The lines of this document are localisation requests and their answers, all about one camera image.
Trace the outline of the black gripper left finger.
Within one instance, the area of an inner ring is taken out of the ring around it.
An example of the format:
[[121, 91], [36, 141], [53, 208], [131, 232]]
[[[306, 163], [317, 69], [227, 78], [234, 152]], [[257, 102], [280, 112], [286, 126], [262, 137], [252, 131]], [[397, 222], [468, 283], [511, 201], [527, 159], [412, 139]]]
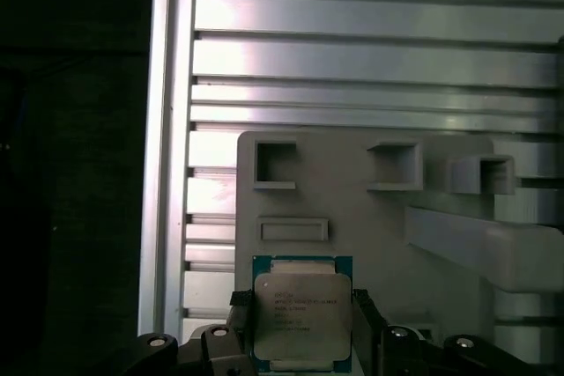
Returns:
[[255, 293], [234, 291], [224, 324], [180, 344], [168, 334], [141, 335], [125, 349], [127, 375], [253, 375]]

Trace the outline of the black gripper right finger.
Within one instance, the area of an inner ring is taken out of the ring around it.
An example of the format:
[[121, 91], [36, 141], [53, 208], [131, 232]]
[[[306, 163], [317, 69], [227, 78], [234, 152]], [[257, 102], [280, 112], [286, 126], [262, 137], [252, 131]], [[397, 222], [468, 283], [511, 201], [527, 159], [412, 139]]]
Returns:
[[533, 365], [475, 335], [453, 335], [437, 346], [414, 328], [391, 325], [362, 289], [352, 291], [352, 348], [366, 375], [540, 374]]

